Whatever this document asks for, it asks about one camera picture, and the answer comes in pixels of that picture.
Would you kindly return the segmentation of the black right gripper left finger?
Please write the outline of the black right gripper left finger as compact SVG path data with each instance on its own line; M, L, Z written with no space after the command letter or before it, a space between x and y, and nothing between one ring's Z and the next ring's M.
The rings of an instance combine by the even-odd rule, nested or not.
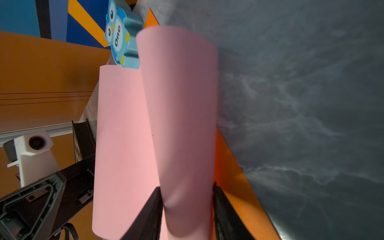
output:
M156 187L121 240L159 240L163 207L161 189Z

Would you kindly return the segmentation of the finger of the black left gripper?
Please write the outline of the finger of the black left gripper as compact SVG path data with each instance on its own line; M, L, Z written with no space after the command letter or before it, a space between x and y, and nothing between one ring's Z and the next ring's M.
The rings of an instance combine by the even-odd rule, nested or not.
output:
M1 198L1 239L49 239L66 182L57 172Z

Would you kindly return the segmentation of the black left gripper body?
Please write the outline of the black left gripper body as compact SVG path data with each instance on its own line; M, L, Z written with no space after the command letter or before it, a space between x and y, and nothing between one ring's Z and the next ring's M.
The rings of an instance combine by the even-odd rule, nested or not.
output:
M62 227L92 200L88 192L94 189L95 157L81 160L60 171L66 178L63 197L56 215L50 239L56 239Z

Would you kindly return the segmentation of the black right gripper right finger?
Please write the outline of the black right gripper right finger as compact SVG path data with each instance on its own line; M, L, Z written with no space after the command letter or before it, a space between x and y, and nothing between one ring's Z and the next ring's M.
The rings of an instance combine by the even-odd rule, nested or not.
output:
M255 240L217 183L213 186L217 240Z

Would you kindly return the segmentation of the orange curved paper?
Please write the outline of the orange curved paper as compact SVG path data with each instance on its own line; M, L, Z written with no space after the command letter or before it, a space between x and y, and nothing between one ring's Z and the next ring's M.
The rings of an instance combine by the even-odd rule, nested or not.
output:
M144 29L155 26L162 25L157 21L153 11L149 10ZM218 129L216 130L215 145L215 182L222 188L236 213L255 240L277 240L279 238L276 229ZM212 198L212 236L209 240L217 240L214 216Z

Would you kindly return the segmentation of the pink paper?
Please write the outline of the pink paper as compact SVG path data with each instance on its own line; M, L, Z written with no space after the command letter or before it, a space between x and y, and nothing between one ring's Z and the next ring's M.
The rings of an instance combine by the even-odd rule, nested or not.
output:
M141 71L101 66L93 232L119 240L159 184Z

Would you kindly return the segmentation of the pink paper underneath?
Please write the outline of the pink paper underneath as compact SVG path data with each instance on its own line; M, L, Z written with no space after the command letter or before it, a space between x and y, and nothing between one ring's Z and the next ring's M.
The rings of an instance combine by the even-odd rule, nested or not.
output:
M139 32L151 134L171 240L209 240L219 97L217 48L172 26Z

